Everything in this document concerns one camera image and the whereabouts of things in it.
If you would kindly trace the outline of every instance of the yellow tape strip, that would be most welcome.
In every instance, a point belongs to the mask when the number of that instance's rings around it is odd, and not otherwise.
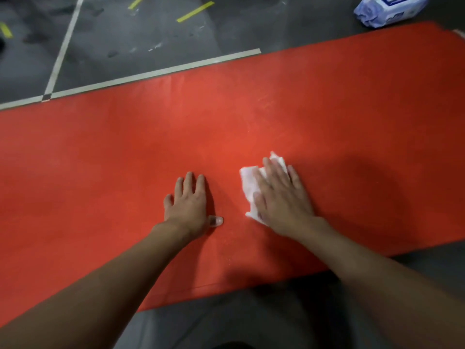
[[[136,8],[136,6],[138,4],[140,4],[142,2],[142,0],[135,0],[132,4],[129,5],[129,7],[127,8],[128,10],[133,10],[134,8]]]
[[[0,29],[5,38],[13,38],[13,34],[11,33],[11,30],[8,28],[6,23],[0,22]]]
[[[199,12],[205,10],[206,8],[208,8],[208,7],[210,7],[210,6],[214,5],[214,4],[215,4],[215,3],[214,3],[213,1],[209,1],[209,2],[207,2],[205,5],[202,5],[202,6],[200,6],[199,8],[196,8],[194,11],[189,12],[186,16],[182,16],[181,18],[178,18],[177,21],[178,21],[179,23],[184,22],[186,19],[188,19],[188,18],[190,18],[190,17],[196,15],[197,13],[199,13]]]

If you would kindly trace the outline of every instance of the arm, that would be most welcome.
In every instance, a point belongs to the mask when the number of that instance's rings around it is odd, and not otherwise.
[[[264,159],[254,196],[264,221],[313,252],[340,278],[381,331],[402,348],[464,348],[465,303],[403,265],[339,234],[315,216],[299,176]]]
[[[0,348],[111,348],[166,265],[208,226],[205,178],[192,173],[164,200],[165,222],[141,242],[0,328]]]

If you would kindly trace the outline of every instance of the floor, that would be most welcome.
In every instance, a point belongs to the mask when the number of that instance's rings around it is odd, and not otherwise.
[[[0,109],[369,31],[352,15],[360,0],[142,0],[129,9],[133,1],[0,1],[0,22],[13,35],[0,54]],[[215,4],[176,21],[209,1]],[[464,10],[465,0],[431,0],[411,22],[465,30]],[[459,242],[398,260],[460,294],[464,248]],[[232,340],[257,349],[390,347],[330,273],[138,313],[116,347],[212,348]]]

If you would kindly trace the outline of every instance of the white cloth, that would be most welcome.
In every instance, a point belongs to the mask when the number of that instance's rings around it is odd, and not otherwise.
[[[287,173],[287,167],[282,157],[278,157],[274,152],[271,152],[270,159],[277,159],[279,164]],[[242,190],[246,195],[247,201],[250,203],[250,212],[247,212],[246,216],[266,225],[266,223],[263,222],[263,220],[259,217],[259,211],[257,210],[255,202],[253,201],[253,193],[260,192],[259,184],[253,177],[252,171],[254,168],[255,167],[243,167],[241,170],[239,170],[240,178],[242,179]],[[261,167],[259,170],[262,176],[266,179],[266,172],[264,167]]]

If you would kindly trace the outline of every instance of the person's right arm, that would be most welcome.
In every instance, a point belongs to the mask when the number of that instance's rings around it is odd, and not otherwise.
[[[313,252],[340,278],[381,331],[402,348],[465,348],[465,302],[419,273],[335,231],[315,216],[299,176],[264,159],[255,203],[277,234]]]

